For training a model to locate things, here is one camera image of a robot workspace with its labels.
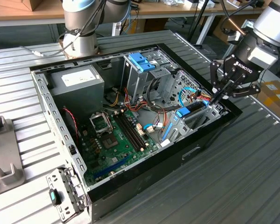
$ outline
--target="slotted metal surface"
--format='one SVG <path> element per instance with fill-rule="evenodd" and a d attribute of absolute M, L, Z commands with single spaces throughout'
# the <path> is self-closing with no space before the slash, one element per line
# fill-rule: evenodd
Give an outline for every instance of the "slotted metal surface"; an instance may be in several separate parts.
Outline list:
<path fill-rule="evenodd" d="M 103 52 L 163 42 L 209 79 L 209 63 L 171 31 L 99 39 Z M 32 46 L 51 54 L 58 44 Z M 27 183 L 0 195 L 0 224 L 60 223 L 45 175 L 62 161 L 20 48 L 0 50 L 0 114 L 13 119 Z M 251 98 L 232 100 L 243 114 L 209 148 L 98 224 L 280 223 L 280 123 Z"/>

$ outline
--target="blue tab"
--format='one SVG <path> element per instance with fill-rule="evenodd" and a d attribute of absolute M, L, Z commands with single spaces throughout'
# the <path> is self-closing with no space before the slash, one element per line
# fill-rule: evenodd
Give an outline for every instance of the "blue tab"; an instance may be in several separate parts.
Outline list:
<path fill-rule="evenodd" d="M 189 111 L 187 107 L 183 107 L 176 111 L 176 115 L 179 118 L 182 118 L 183 116 L 187 115 L 188 113 L 191 113 L 191 111 Z"/>
<path fill-rule="evenodd" d="M 165 132 L 165 134 L 164 134 L 164 136 L 163 136 L 163 138 L 162 138 L 162 141 L 164 141 L 164 140 L 166 139 L 166 137 L 167 137 L 167 135 L 168 135 L 170 129 L 172 128 L 172 126 L 173 126 L 173 124 L 170 123 L 169 126 L 168 126 L 168 128 L 167 128 L 167 130 L 166 130 L 166 132 Z"/>
<path fill-rule="evenodd" d="M 206 106 L 209 104 L 209 101 L 207 101 L 207 100 L 203 100 L 202 102 L 203 102 L 204 105 L 206 105 Z"/>
<path fill-rule="evenodd" d="M 129 58 L 142 72 L 155 69 L 155 66 L 140 53 L 129 54 Z"/>
<path fill-rule="evenodd" d="M 51 199 L 54 200 L 55 199 L 55 193 L 51 192 Z"/>

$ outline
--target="green circuit board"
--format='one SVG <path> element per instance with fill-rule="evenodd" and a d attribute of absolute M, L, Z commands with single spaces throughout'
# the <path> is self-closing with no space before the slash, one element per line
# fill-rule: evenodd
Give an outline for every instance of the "green circuit board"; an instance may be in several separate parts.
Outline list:
<path fill-rule="evenodd" d="M 130 111 L 126 111 L 124 116 L 130 120 L 133 120 L 133 123 L 136 123 L 135 117 Z M 120 128 L 120 125 L 115 121 L 113 115 L 109 115 L 108 118 L 113 130 L 112 132 L 104 133 L 101 136 L 97 136 L 95 130 L 106 127 L 103 119 L 97 119 L 95 121 L 96 128 L 93 127 L 89 119 L 79 127 L 79 131 L 83 134 L 79 141 L 80 147 L 78 148 L 87 166 L 87 171 L 84 174 L 84 178 L 88 186 L 103 180 L 110 173 L 118 172 L 124 167 L 133 164 L 139 159 L 142 159 L 145 156 L 151 154 L 153 151 L 157 150 L 157 146 L 151 138 L 148 136 L 143 138 L 140 135 L 139 137 L 146 143 L 146 148 L 144 148 L 143 151 L 136 150 L 129 139 L 125 136 L 124 131 Z M 104 145 L 103 140 L 106 134 L 111 134 L 115 137 L 116 140 L 113 139 L 113 141 L 117 142 L 115 146 L 109 146 L 110 148 L 107 148 Z M 108 173 L 99 175 L 100 171 L 107 168 L 110 168 Z"/>

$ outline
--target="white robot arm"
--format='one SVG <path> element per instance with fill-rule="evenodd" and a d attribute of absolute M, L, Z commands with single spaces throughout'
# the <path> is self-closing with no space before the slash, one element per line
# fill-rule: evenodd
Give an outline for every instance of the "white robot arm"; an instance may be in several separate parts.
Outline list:
<path fill-rule="evenodd" d="M 131 0 L 63 0 L 62 6 L 67 29 L 63 46 L 70 44 L 64 51 L 83 57 L 98 51 L 95 30 L 99 24 L 124 21 L 130 14 Z"/>

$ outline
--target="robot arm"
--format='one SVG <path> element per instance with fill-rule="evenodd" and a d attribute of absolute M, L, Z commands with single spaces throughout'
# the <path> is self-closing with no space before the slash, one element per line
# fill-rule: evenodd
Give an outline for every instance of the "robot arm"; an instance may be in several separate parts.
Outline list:
<path fill-rule="evenodd" d="M 94 55 L 98 51 L 95 36 L 95 29 L 98 25 L 125 20 L 131 10 L 131 0 L 63 0 L 62 6 L 67 29 L 63 45 L 67 46 L 73 42 L 64 51 L 72 57 L 83 57 Z M 95 15 L 93 20 L 75 39 L 91 15 Z"/>
<path fill-rule="evenodd" d="M 212 61 L 210 78 L 213 85 L 211 103 L 257 94 L 258 79 L 263 70 L 277 60 L 280 48 L 280 0 L 273 0 L 254 23 L 254 30 L 245 34 L 242 41 L 224 61 Z M 224 76 L 219 80 L 217 70 L 223 63 Z M 239 85 L 250 84 L 239 88 Z"/>

